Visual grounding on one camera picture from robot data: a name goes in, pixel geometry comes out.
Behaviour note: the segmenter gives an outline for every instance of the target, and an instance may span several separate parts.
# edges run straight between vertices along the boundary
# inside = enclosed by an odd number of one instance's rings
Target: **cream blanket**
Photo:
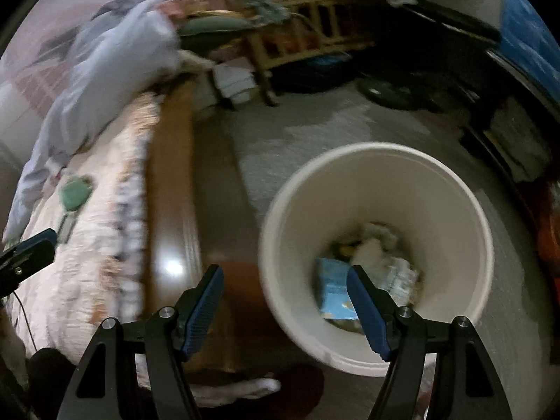
[[[154,96],[144,93],[127,106],[87,153],[68,170],[93,178],[70,239],[58,245],[54,263],[25,280],[17,294],[27,312],[37,349],[60,350],[77,364],[100,322],[109,316],[134,321],[144,306],[140,280],[146,246],[144,166],[159,120]],[[58,230],[64,209],[59,189],[37,203],[23,239]],[[7,311],[27,355],[35,352],[21,307],[10,296]]]

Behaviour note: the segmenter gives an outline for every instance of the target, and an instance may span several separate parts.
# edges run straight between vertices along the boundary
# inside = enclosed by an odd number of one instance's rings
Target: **black cable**
[[[20,303],[21,310],[23,311],[23,318],[25,319],[25,323],[27,324],[27,331],[29,331],[29,336],[31,336],[32,338],[31,341],[33,343],[33,347],[35,348],[35,352],[37,352],[37,346],[35,345],[35,340],[33,339],[33,333],[31,332],[32,328],[29,327],[29,320],[27,320],[27,314],[25,314],[25,308],[23,307],[23,303],[21,302],[20,297],[18,297],[17,293],[14,292],[13,294],[16,296],[18,302]]]

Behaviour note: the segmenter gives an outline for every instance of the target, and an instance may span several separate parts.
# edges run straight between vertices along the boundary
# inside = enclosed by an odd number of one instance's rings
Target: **white trash bin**
[[[365,336],[321,318],[312,288],[315,258],[369,221],[402,231],[412,263],[424,274],[415,310],[425,319],[450,322],[464,315],[476,324],[490,292],[494,248],[486,217],[466,184],[409,147],[340,147],[288,180],[261,234],[259,266],[268,305],[288,336],[317,360],[353,374],[384,376],[389,365]]]

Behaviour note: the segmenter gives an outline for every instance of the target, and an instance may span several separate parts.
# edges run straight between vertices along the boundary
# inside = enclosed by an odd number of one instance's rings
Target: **metal screw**
[[[112,329],[115,325],[117,324],[117,321],[115,319],[113,319],[112,317],[105,319],[102,323],[102,327],[105,330],[110,330]]]
[[[408,306],[401,306],[398,310],[397,313],[399,313],[399,316],[401,317],[410,317],[412,316],[412,310],[408,307]]]
[[[457,323],[460,327],[467,328],[469,326],[469,320],[465,316],[458,316]]]
[[[166,306],[165,308],[161,308],[160,310],[160,317],[164,319],[169,319],[169,317],[172,317],[173,314],[175,314],[175,308],[173,308],[172,306]]]

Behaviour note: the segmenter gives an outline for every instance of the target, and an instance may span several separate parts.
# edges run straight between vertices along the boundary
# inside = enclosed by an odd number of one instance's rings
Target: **pillow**
[[[181,42],[181,49],[206,56],[253,28],[253,24],[247,19],[209,15],[187,20],[177,30],[177,34]]]

